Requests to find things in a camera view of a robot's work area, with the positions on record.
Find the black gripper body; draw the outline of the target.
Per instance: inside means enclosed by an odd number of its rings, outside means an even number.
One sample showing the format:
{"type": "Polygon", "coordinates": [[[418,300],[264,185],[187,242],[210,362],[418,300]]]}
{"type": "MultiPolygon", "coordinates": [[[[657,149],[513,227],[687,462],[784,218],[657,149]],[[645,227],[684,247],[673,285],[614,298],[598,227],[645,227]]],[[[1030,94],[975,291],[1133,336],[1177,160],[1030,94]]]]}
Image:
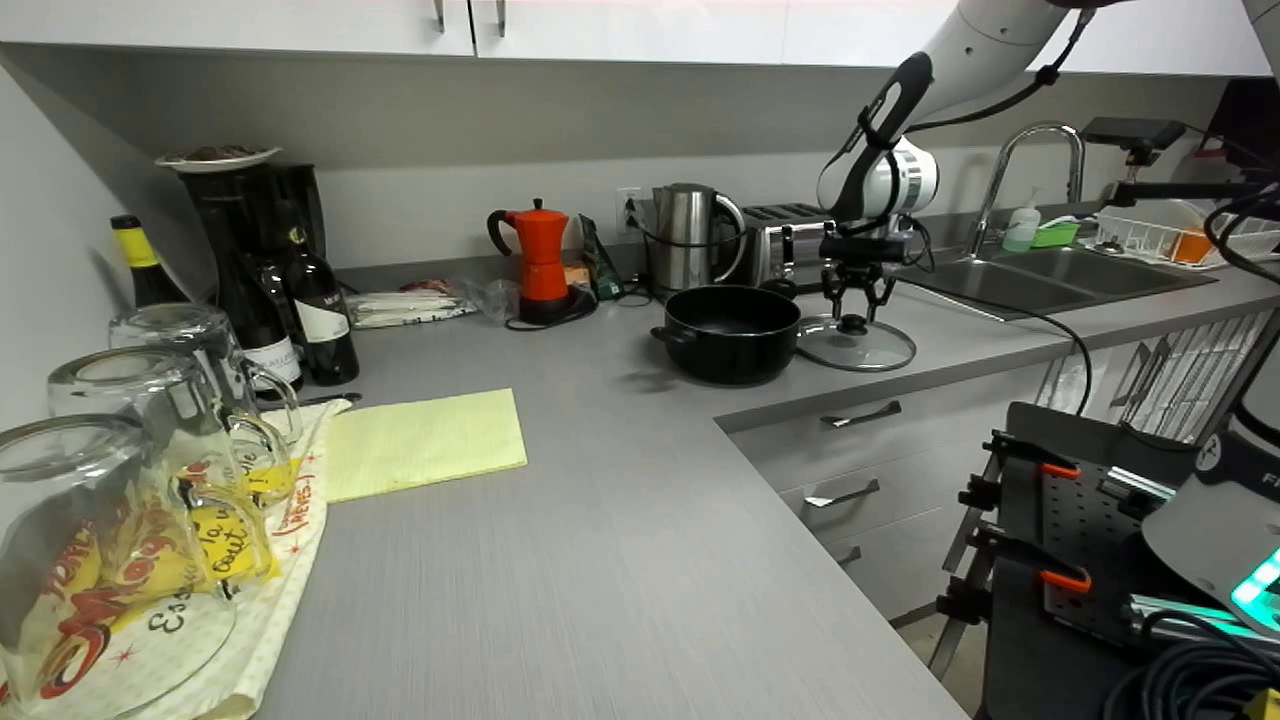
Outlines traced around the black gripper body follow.
{"type": "Polygon", "coordinates": [[[845,298],[848,290],[860,290],[863,298],[887,298],[893,268],[903,260],[908,260],[903,232],[828,227],[819,242],[819,291],[845,298]]]}

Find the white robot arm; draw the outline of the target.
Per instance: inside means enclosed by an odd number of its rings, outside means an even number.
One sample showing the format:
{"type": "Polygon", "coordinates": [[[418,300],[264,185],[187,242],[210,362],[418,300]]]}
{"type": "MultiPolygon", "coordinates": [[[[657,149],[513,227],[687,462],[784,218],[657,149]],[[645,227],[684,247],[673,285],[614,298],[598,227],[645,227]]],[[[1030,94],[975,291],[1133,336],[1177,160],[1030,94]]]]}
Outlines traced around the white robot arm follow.
{"type": "Polygon", "coordinates": [[[834,218],[819,243],[823,290],[860,290],[874,308],[887,265],[903,260],[898,224],[912,218],[908,131],[973,125],[1047,88],[1102,7],[1116,0],[959,0],[938,37],[903,56],[883,88],[858,113],[828,158],[839,182],[819,187],[834,218]]]}

